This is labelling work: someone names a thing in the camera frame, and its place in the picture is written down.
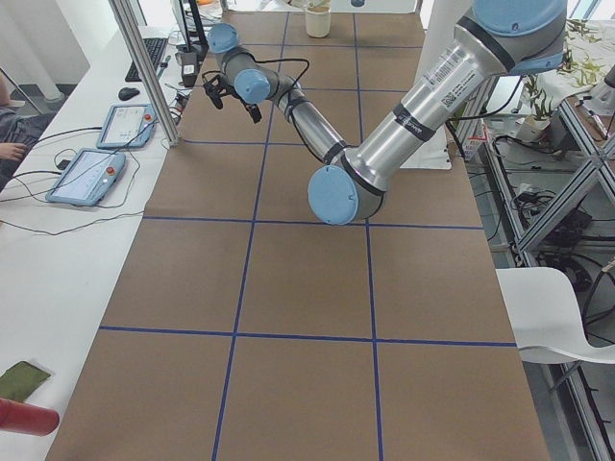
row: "white label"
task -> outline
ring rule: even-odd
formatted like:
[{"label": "white label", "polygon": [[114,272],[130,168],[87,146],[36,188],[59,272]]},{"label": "white label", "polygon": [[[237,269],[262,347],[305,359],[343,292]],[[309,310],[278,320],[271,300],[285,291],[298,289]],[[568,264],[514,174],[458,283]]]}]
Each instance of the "white label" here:
[{"label": "white label", "polygon": [[446,110],[470,96],[481,81],[482,75],[474,65],[450,49],[423,75],[423,82]]}]

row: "potted plant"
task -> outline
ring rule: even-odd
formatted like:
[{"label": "potted plant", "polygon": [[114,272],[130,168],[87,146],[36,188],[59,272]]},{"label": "potted plant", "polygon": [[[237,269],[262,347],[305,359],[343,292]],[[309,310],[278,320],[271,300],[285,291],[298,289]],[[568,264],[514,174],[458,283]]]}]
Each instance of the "potted plant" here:
[{"label": "potted plant", "polygon": [[553,98],[538,86],[538,78],[535,75],[526,77],[524,91],[531,114],[524,120],[517,137],[524,141],[536,141],[544,135],[551,122],[554,112]]}]

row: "blue joint cap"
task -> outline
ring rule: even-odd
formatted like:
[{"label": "blue joint cap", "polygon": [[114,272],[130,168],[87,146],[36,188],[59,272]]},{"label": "blue joint cap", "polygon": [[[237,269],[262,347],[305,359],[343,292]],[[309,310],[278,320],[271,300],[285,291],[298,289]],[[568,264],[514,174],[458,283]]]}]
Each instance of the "blue joint cap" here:
[{"label": "blue joint cap", "polygon": [[564,62],[564,54],[557,53],[556,55],[546,56],[544,58],[536,58],[534,60],[521,61],[515,65],[508,75],[529,75],[539,74],[554,70]]},{"label": "blue joint cap", "polygon": [[234,78],[234,89],[246,103],[258,104],[267,99],[271,85],[259,70],[245,69]]},{"label": "blue joint cap", "polygon": [[524,36],[548,26],[567,8],[567,0],[474,0],[472,11],[491,34]]},{"label": "blue joint cap", "polygon": [[231,24],[214,24],[208,34],[209,49],[216,55],[226,53],[239,44],[237,29]]},{"label": "blue joint cap", "polygon": [[357,187],[339,166],[323,166],[314,173],[307,186],[307,199],[314,214],[324,223],[341,226],[357,216]]}]

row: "green cloth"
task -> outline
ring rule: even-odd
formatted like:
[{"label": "green cloth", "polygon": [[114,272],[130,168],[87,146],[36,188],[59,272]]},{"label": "green cloth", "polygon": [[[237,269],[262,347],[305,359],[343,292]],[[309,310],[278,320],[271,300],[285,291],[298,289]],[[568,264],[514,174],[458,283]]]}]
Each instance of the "green cloth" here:
[{"label": "green cloth", "polygon": [[24,401],[50,375],[28,362],[18,362],[0,376],[0,397]]}]

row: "red object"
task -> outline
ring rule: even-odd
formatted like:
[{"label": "red object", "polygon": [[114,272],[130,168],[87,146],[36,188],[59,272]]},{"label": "red object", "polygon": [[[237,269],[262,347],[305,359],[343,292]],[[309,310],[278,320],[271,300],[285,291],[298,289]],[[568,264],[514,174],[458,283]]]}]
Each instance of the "red object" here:
[{"label": "red object", "polygon": [[0,399],[0,429],[22,434],[47,435],[60,423],[57,411],[28,403]]}]

